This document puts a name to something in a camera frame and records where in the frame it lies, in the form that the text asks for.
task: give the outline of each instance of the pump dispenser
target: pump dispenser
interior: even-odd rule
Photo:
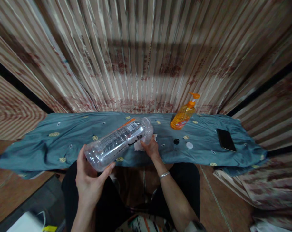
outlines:
[[[190,93],[193,95],[193,99],[190,100],[186,105],[182,106],[178,113],[175,115],[171,122],[171,128],[174,130],[180,130],[189,121],[191,116],[195,113],[195,101],[200,98],[197,93]]]

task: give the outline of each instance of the white bottle cap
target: white bottle cap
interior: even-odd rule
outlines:
[[[186,143],[186,147],[187,147],[188,149],[192,149],[192,148],[193,148],[193,145],[192,145],[192,143],[187,142],[187,143]]]

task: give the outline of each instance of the black phone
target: black phone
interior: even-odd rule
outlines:
[[[219,142],[222,148],[236,152],[230,132],[222,129],[217,129]]]

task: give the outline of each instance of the hand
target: hand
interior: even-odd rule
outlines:
[[[79,152],[77,158],[76,186],[78,190],[78,205],[90,210],[94,209],[102,194],[105,180],[111,174],[116,163],[109,165],[98,177],[97,171],[87,162],[84,155],[84,147]]]
[[[152,138],[150,140],[150,143],[146,145],[143,141],[141,141],[142,147],[145,149],[147,155],[151,158],[151,160],[155,158],[159,158],[159,150],[158,150],[158,144],[155,141],[155,136],[152,135]]]

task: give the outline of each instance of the blue bedsheet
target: blue bedsheet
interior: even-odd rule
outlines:
[[[90,112],[76,114],[49,114],[21,141],[9,146],[0,157],[0,168],[13,170],[29,179],[43,170],[68,168],[85,143],[101,138],[119,128],[129,119],[148,117],[158,134],[160,155],[165,163],[191,162],[212,166],[237,167],[241,174],[248,167],[266,161],[267,151],[257,145],[240,122],[224,115],[195,114],[181,130],[173,130],[168,114],[127,114],[120,112]],[[231,133],[237,152],[221,148],[216,129]],[[186,147],[193,144],[193,149]],[[145,152],[134,151],[131,146],[118,166],[144,166],[151,164]]]

